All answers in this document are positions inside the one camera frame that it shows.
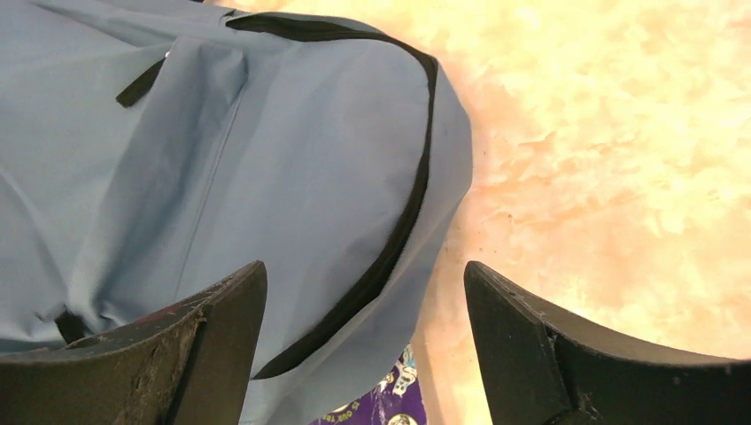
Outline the blue grey student backpack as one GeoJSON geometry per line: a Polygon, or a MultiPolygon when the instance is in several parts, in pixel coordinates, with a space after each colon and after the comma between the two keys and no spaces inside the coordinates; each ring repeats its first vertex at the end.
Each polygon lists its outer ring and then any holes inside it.
{"type": "Polygon", "coordinates": [[[128,325],[248,264],[236,424],[306,424],[414,334],[472,174],[432,56],[335,17],[192,1],[1,4],[1,358],[128,325]]]}

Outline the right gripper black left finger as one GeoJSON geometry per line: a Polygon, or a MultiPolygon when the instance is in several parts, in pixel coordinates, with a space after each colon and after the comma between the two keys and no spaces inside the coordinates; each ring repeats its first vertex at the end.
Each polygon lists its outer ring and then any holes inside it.
{"type": "Polygon", "coordinates": [[[59,349],[1,358],[4,424],[236,424],[267,297],[254,261],[128,325],[88,335],[62,312],[59,349]]]}

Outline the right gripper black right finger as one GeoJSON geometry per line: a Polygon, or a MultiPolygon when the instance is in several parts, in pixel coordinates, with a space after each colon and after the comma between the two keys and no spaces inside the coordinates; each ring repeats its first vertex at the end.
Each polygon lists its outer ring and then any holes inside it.
{"type": "Polygon", "coordinates": [[[492,422],[747,424],[750,364],[649,343],[538,297],[487,265],[464,272],[492,422]]]}

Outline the purple game card pack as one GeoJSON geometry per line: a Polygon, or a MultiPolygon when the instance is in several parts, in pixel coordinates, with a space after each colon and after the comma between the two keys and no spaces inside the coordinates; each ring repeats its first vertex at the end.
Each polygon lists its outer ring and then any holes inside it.
{"type": "Polygon", "coordinates": [[[426,425],[427,416],[412,347],[366,395],[327,413],[311,425],[426,425]]]}

